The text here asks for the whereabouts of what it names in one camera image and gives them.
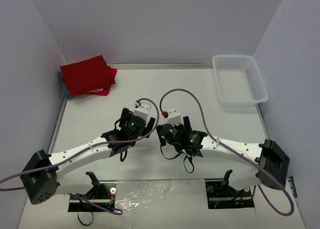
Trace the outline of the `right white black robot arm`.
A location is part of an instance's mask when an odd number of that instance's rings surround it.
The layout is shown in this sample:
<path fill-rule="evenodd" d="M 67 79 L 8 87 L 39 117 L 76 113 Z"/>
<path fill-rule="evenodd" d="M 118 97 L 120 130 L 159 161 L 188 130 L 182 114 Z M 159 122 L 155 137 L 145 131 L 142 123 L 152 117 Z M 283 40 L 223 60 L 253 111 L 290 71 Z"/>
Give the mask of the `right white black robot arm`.
<path fill-rule="evenodd" d="M 156 131 L 161 147 L 171 145 L 178 155 L 184 155 L 189 161 L 194 157 L 215 157 L 246 165 L 243 171 L 226 171 L 221 184 L 226 195 L 260 184 L 274 190 L 286 186 L 290 158 L 271 139 L 263 143 L 212 139 L 206 132 L 192 130 L 187 116 L 183 123 L 158 125 Z"/>

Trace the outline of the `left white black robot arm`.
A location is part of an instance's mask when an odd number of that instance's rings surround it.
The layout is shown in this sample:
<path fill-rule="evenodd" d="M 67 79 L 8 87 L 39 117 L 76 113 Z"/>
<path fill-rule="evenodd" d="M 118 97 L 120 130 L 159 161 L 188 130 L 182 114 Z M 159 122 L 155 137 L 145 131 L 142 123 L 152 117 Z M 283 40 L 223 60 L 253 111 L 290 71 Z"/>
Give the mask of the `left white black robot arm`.
<path fill-rule="evenodd" d="M 39 205 L 55 195 L 69 193 L 97 197 L 101 186 L 94 173 L 88 171 L 80 180 L 67 175 L 85 165 L 116 155 L 123 161 L 137 140 L 148 138 L 155 128 L 156 119 L 149 117 L 150 110 L 148 103 L 136 106 L 133 111 L 123 108 L 114 128 L 96 139 L 57 153 L 35 152 L 20 176 L 30 203 Z"/>

